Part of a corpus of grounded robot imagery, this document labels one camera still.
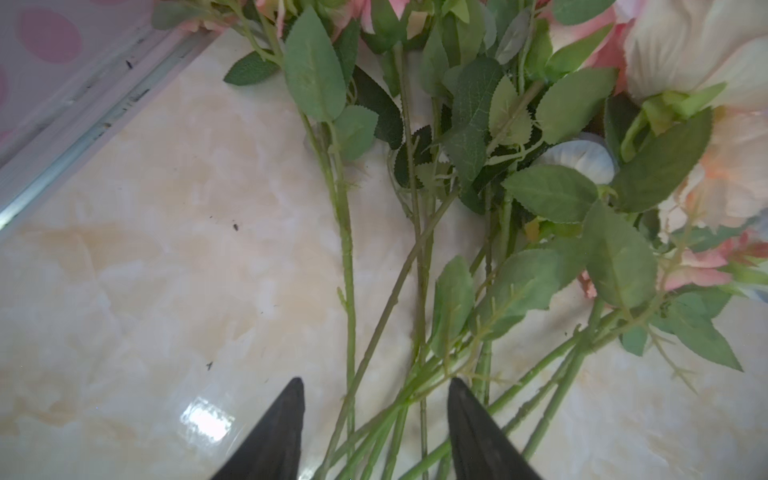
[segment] pink polka dot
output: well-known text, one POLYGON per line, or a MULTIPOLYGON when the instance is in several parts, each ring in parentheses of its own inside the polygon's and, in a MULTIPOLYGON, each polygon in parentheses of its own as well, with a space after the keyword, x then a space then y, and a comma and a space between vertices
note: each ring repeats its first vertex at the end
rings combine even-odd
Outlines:
POLYGON ((23 8, 16 18, 16 38, 35 57, 63 64, 83 49, 78 28, 50 8, 23 8))
POLYGON ((8 75, 5 74, 2 65, 0 65, 0 107, 8 98, 8 75))

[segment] flower petal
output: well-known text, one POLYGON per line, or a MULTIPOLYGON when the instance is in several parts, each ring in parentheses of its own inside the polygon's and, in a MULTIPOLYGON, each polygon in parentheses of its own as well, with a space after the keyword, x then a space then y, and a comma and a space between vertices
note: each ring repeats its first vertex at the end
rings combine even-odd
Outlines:
POLYGON ((616 172, 608 150, 589 140, 572 140, 557 144, 541 154, 534 164, 571 167, 596 184, 609 184, 616 172))

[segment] green stem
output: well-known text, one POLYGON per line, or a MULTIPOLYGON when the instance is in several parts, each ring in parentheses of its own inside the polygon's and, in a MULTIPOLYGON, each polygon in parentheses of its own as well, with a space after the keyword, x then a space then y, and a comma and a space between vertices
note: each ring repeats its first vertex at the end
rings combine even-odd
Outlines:
POLYGON ((386 440, 387 440, 387 437, 389 436, 389 430, 391 428, 392 428, 392 422, 390 421, 388 422, 386 428, 379 433, 379 437, 376 439, 376 443, 373 444, 373 450, 371 450, 371 455, 369 455, 368 457, 366 467, 362 470, 362 475, 360 475, 360 480, 370 480, 371 475, 373 474, 373 467, 376 466, 376 463, 379 460, 379 456, 381 456, 382 454, 382 450, 384 449, 384 445, 386 445, 386 440))
POLYGON ((459 194, 459 189, 455 188, 448 195, 448 198, 445 199, 445 202, 443 202, 440 208, 435 212, 435 216, 427 224, 426 228, 422 232, 422 235, 416 241, 415 245, 411 249, 411 252, 408 254, 408 257, 406 258, 406 261, 402 265, 400 274, 398 275, 397 280, 395 281, 395 286, 392 288, 392 293, 389 295, 389 299, 387 300, 387 303, 384 306, 384 311, 382 312, 381 318, 379 318, 379 322, 376 324, 376 328, 373 331, 373 336, 371 337, 371 341, 368 344, 368 348, 366 348, 366 352, 363 354, 362 360, 360 361, 360 365, 357 369, 352 385, 347 391, 347 395, 344 397, 344 401, 341 406, 341 412, 339 413, 339 418, 336 420, 336 426, 334 427, 333 434, 331 435, 331 439, 328 443, 328 449, 326 450, 325 458, 323 459, 323 463, 320 464, 320 467, 317 469, 317 472, 314 475, 315 480, 324 480, 325 477, 328 475, 328 469, 330 468, 331 455, 336 451, 336 446, 339 444, 341 431, 344 427, 345 419, 349 414, 349 408, 352 405, 351 398, 357 393, 357 389, 360 387, 362 378, 366 374, 368 365, 371 363, 373 352, 376 350, 376 347, 379 345, 379 340, 381 340, 381 336, 384 333, 384 328, 386 327, 387 321, 389 320, 389 316, 392 314, 392 309, 395 308, 395 304, 397 303, 398 296, 400 295, 400 290, 402 290, 402 285, 406 281, 406 277, 408 276, 408 272, 411 269, 411 265, 413 265, 413 262, 416 259, 416 256, 419 254, 421 249, 426 244, 429 234, 435 229, 435 227, 437 226, 442 216, 451 206, 451 203, 453 202, 453 200, 455 200, 456 197, 458 197, 458 194, 459 194))
MULTIPOLYGON (((336 212, 338 213, 339 233, 341 234, 342 265, 344 269, 344 309, 346 310, 346 388, 352 386, 355 378, 355 341, 357 337, 357 315, 355 312, 355 277, 352 257, 352 220, 349 217, 349 200, 344 180, 344 163, 341 160, 339 138, 333 123, 328 123, 333 147, 333 166, 336 170, 336 212)), ((355 398, 349 398, 349 418, 347 435, 355 432, 355 398)))
MULTIPOLYGON (((547 356, 544 357, 533 368, 528 370, 528 372, 525 373, 517 383, 515 383, 511 388, 507 389, 504 393, 501 394, 501 396, 496 399, 495 402, 488 406, 488 413, 493 415, 504 408, 504 406, 512 401, 513 398, 516 397, 516 395, 520 393, 520 391, 523 390, 523 388, 525 388, 539 373, 541 373, 543 369, 547 368, 552 362, 563 356, 569 349, 571 349, 576 344, 576 340, 579 335, 580 334, 574 335, 570 339, 560 344, 560 346, 547 354, 547 356)), ((439 447, 432 450, 425 458, 422 459, 422 461, 408 470, 402 477, 400 477, 400 480, 416 480, 422 474, 422 472, 427 471, 429 467, 435 464, 435 462, 443 458, 445 455, 450 454, 450 452, 451 443, 450 441, 446 440, 440 444, 439 447)))
POLYGON ((274 64, 277 64, 279 66, 283 66, 282 59, 277 57, 277 52, 279 49, 275 50, 274 55, 270 54, 256 41, 256 37, 253 36, 253 32, 248 28, 248 19, 245 18, 245 15, 243 14, 243 9, 240 7, 240 3, 237 0, 227 0, 227 5, 232 8, 233 12, 235 12, 235 15, 240 19, 240 22, 243 24, 243 33, 245 34, 245 38, 248 39, 248 42, 250 43, 251 48, 255 50, 261 58, 264 60, 268 60, 273 62, 274 64))
POLYGON ((549 404, 544 411, 544 415, 536 425, 536 429, 531 434, 531 438, 528 439, 528 443, 525 444, 525 448, 522 451, 524 458, 530 459, 533 454, 536 453, 536 449, 541 443, 541 440, 544 438, 545 433, 549 429, 549 425, 554 418, 554 414, 560 408, 560 405, 563 403, 566 394, 568 394, 568 390, 573 385, 574 380, 576 380, 576 374, 581 368, 581 364, 584 362, 585 356, 589 353, 589 346, 592 341, 592 336, 595 334, 598 329, 598 325, 600 324, 603 307, 605 307, 605 302, 599 298, 595 299, 594 304, 592 305, 592 312, 589 315, 589 324, 587 325, 587 329, 584 331, 584 334, 582 334, 576 347, 574 347, 574 358, 571 361, 571 364, 568 365, 567 369, 565 370, 558 388, 554 391, 554 395, 552 396, 552 399, 549 401, 549 404))
MULTIPOLYGON (((413 222, 413 233, 415 238, 418 239, 421 235, 422 229, 422 216, 419 206, 419 189, 416 183, 416 172, 414 168, 414 147, 413 138, 411 134, 411 116, 409 107, 410 88, 408 83, 408 63, 403 54, 402 43, 398 43, 394 47, 395 53, 395 66, 398 70, 398 78, 400 80, 400 101, 402 104, 402 125, 406 134, 406 153, 408 158, 408 181, 411 188, 411 220, 413 222)), ((414 350, 418 357, 417 362, 421 366, 424 364, 426 358, 426 298, 427 287, 429 285, 429 265, 426 260, 426 253, 429 245, 432 243, 432 235, 429 236, 426 248, 416 257, 416 276, 418 283, 418 306, 416 310, 416 325, 414 335, 414 350)), ((419 427, 421 430, 421 444, 422 444, 422 456, 426 456, 429 447, 427 444, 427 402, 426 399, 419 403, 419 427)), ((423 480, 429 480, 429 477, 425 474, 423 480)))
POLYGON ((498 131, 498 134, 493 137, 491 143, 488 144, 488 148, 485 149, 486 155, 490 156, 493 154, 493 151, 496 150, 496 147, 498 147, 501 141, 506 138, 507 131, 514 124, 515 120, 517 120, 517 118, 520 116, 520 113, 522 113, 523 110, 528 107, 528 104, 531 103, 531 101, 536 97, 536 95, 538 95, 538 92, 540 92, 542 88, 544 88, 544 82, 541 80, 533 82, 531 86, 528 87, 528 90, 526 90, 520 97, 520 101, 515 106, 515 109, 512 111, 509 119, 506 121, 506 123, 504 123, 502 129, 498 131))
POLYGON ((395 431, 392 433, 392 441, 389 443, 389 453, 387 454, 386 463, 384 464, 382 480, 390 480, 392 478, 392 474, 395 472, 395 465, 397 465, 397 455, 400 453, 402 434, 406 430, 407 419, 408 407, 405 407, 398 412, 397 420, 395 420, 395 431))

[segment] flower stem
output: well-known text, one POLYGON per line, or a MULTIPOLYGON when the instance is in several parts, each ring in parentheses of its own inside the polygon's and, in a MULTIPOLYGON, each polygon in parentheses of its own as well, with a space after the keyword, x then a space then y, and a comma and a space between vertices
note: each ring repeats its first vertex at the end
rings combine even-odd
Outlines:
MULTIPOLYGON (((523 390, 523 388, 525 388, 539 373, 541 373, 543 369, 547 368, 552 362, 570 350, 576 344, 578 335, 580 334, 576 334, 570 339, 561 343, 560 346, 552 350, 539 363, 528 370, 528 372, 525 373, 517 383, 515 383, 511 388, 507 389, 504 393, 502 393, 501 396, 496 399, 495 402, 488 406, 488 413, 493 415, 494 413, 504 408, 504 406, 512 401, 513 398, 516 397, 516 395, 520 393, 520 391, 523 390)), ((427 471, 429 467, 435 464, 435 462, 443 458, 445 455, 449 455, 450 452, 451 443, 450 441, 446 440, 440 444, 439 447, 432 450, 425 458, 422 459, 422 461, 411 467, 410 470, 408 470, 402 477, 400 477, 400 480, 416 480, 422 474, 422 472, 427 471)))
POLYGON ((576 347, 574 347, 574 358, 571 360, 570 365, 568 365, 567 369, 565 370, 558 388, 554 391, 554 395, 552 396, 552 399, 549 401, 549 404, 544 411, 544 415, 536 425, 536 429, 531 434, 531 438, 528 439, 528 443, 525 444, 525 448, 522 451, 524 458, 530 459, 533 454, 536 453, 536 449, 541 443, 541 440, 544 438, 545 433, 549 429, 549 425, 552 422, 554 414, 560 408, 560 405, 563 403, 563 399, 565 399, 565 395, 573 385, 574 380, 576 380, 576 374, 581 368, 581 364, 584 362, 585 356, 589 353, 589 346, 592 341, 592 336, 598 329, 601 313, 604 306, 605 302, 603 300, 599 298, 595 299, 594 304, 592 305, 592 312, 589 315, 589 324, 587 325, 587 329, 581 335, 581 338, 579 339, 576 347))
POLYGON ((506 137, 507 131, 514 124, 515 120, 517 120, 517 118, 520 116, 520 113, 522 113, 523 110, 528 107, 528 104, 531 103, 531 101, 536 97, 536 95, 538 95, 538 92, 540 92, 542 88, 544 88, 544 82, 541 80, 533 82, 531 86, 528 87, 528 90, 526 90, 520 97, 520 101, 515 106, 515 109, 512 111, 509 119, 506 121, 506 123, 504 123, 502 129, 498 131, 498 134, 493 137, 491 143, 488 144, 488 148, 485 149, 486 155, 491 155, 493 151, 496 150, 496 147, 498 147, 501 141, 506 137))
POLYGON ((331 439, 328 443, 328 449, 326 450, 325 458, 323 459, 323 463, 320 464, 320 467, 317 469, 317 472, 315 472, 315 475, 314 475, 315 480, 324 480, 325 477, 328 475, 328 469, 330 468, 331 455, 336 451, 336 446, 339 444, 341 431, 344 427, 345 419, 349 414, 349 408, 352 405, 351 398, 357 393, 357 389, 360 387, 362 378, 366 374, 368 365, 371 363, 373 352, 376 350, 376 347, 379 345, 381 336, 384 333, 384 328, 386 327, 387 321, 389 320, 389 316, 392 314, 392 309, 395 308, 395 304, 397 303, 398 296, 400 295, 400 290, 402 290, 402 285, 406 281, 406 277, 408 276, 408 272, 411 269, 411 265, 413 265, 413 262, 416 259, 416 256, 419 254, 421 249, 426 244, 426 241, 429 238, 429 234, 435 229, 435 227, 437 226, 442 216, 451 206, 451 203, 453 203, 453 200, 455 200, 456 197, 458 197, 458 194, 459 194, 459 189, 455 188, 448 195, 448 197, 445 199, 445 202, 443 202, 440 208, 435 212, 434 217, 432 217, 430 222, 425 227, 424 231, 422 231, 422 235, 416 241, 415 245, 411 249, 411 252, 408 254, 408 257, 406 258, 406 261, 403 263, 402 269, 400 270, 400 274, 398 275, 397 280, 395 281, 395 286, 392 288, 392 293, 389 295, 389 299, 387 300, 387 303, 384 306, 384 311, 382 312, 381 318, 379 318, 379 322, 376 324, 376 328, 373 331, 371 341, 369 342, 368 347, 366 348, 366 352, 363 354, 362 360, 360 361, 360 365, 356 371, 355 378, 353 379, 352 385, 350 386, 346 396, 344 397, 344 401, 341 406, 341 412, 339 413, 339 418, 336 420, 336 426, 334 427, 333 434, 331 435, 331 439))
MULTIPOLYGON (((346 388, 349 391, 355 378, 355 340, 357 337, 357 315, 355 312, 355 277, 352 257, 352 221, 349 217, 349 200, 344 180, 344 164, 341 160, 339 138, 336 127, 328 123, 333 142, 332 157, 336 170, 336 212, 341 234, 342 265, 344 269, 344 309, 346 310, 346 388)), ((347 435, 355 432, 355 397, 349 398, 347 435)))
MULTIPOLYGON (((422 216, 419 206, 419 186, 416 183, 413 154, 415 145, 411 134, 411 116, 409 107, 410 88, 408 83, 408 62, 402 50, 402 43, 394 47, 395 66, 400 80, 400 101, 402 104, 402 126, 406 134, 406 153, 408 159, 408 182, 411 190, 411 221, 415 238, 422 235, 422 216)), ((416 257, 416 277, 418 283, 418 306, 416 307, 416 322, 414 335, 414 354, 419 365, 423 365, 426 357, 426 297, 429 285, 429 265, 426 260, 427 248, 416 257)), ((421 430, 422 456, 426 456, 429 447, 427 445, 427 402, 426 399, 419 403, 419 427, 421 430)), ((423 480, 429 480, 425 474, 423 480)))

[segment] artificial flower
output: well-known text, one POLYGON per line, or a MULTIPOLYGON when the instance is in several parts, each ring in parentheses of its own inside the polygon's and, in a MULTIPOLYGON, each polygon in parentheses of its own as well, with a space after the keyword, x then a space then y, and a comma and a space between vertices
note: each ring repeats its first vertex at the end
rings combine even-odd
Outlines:
POLYGON ((557 144, 541 154, 533 164, 564 165, 577 170, 598 185, 609 184, 616 171, 607 148, 597 141, 590 140, 572 140, 557 144))
POLYGON ((725 82, 713 106, 768 108, 765 0, 648 0, 624 50, 629 92, 639 101, 725 82))
POLYGON ((697 212, 697 226, 740 227, 768 207, 768 118, 727 112, 686 180, 659 205, 662 240, 697 212))

